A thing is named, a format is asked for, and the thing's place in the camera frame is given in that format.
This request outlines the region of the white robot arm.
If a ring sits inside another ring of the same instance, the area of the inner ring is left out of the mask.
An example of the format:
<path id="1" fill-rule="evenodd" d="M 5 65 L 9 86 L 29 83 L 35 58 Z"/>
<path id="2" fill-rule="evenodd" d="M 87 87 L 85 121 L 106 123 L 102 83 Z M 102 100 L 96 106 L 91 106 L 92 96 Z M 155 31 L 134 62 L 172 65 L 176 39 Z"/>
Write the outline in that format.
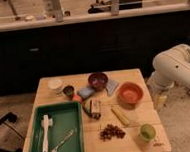
<path id="1" fill-rule="evenodd" d="M 150 90 L 161 93 L 180 83 L 190 89 L 190 46 L 179 44 L 157 54 L 153 60 L 154 71 L 147 81 Z"/>

